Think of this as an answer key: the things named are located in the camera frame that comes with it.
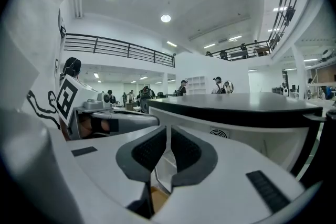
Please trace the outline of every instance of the column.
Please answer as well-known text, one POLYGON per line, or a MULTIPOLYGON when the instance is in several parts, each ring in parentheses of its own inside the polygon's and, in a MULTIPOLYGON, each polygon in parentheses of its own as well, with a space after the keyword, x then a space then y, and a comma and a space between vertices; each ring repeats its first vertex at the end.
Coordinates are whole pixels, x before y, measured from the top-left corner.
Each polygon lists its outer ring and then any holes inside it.
POLYGON ((295 64, 298 73, 299 99, 304 100, 307 88, 306 65, 304 63, 304 57, 302 55, 302 52, 297 45, 295 44, 292 45, 292 51, 294 54, 295 64))
POLYGON ((168 73, 163 73, 162 76, 162 92, 164 95, 168 94, 168 73))

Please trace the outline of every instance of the person's hair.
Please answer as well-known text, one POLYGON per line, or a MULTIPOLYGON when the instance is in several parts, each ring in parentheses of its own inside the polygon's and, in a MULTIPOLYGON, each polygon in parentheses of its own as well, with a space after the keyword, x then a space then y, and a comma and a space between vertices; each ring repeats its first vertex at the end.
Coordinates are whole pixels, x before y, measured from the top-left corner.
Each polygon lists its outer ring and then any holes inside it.
POLYGON ((80 73, 81 65, 82 63, 80 60, 75 57, 70 57, 64 64, 63 73, 65 72, 66 68, 72 66, 72 69, 75 71, 75 76, 77 76, 80 73))

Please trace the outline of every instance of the round mirror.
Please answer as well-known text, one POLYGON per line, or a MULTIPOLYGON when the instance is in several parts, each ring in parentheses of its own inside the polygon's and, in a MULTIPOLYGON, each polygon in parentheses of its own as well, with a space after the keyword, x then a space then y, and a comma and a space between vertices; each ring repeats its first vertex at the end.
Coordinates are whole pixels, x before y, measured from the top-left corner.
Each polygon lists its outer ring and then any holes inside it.
POLYGON ((224 88, 226 90, 226 93, 233 93, 234 87, 231 81, 226 81, 224 83, 224 88))

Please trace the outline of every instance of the fan grille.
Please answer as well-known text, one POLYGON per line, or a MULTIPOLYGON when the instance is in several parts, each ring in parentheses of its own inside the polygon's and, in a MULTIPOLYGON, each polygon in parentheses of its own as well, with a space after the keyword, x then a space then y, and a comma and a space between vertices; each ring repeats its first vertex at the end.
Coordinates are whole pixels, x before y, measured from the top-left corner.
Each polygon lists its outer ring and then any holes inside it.
POLYGON ((214 129, 210 133, 213 134, 213 135, 217 135, 217 136, 220 136, 220 137, 227 138, 226 133, 222 130, 219 130, 219 129, 214 129))

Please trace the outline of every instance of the round ceiling light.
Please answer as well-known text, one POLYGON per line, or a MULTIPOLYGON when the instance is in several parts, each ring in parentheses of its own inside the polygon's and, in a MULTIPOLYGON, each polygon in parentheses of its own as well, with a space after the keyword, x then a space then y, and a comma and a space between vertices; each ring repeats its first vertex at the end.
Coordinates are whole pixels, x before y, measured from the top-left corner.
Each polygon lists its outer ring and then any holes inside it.
POLYGON ((161 21, 163 21, 164 23, 169 23, 171 20, 171 17, 169 15, 162 15, 161 17, 161 21))

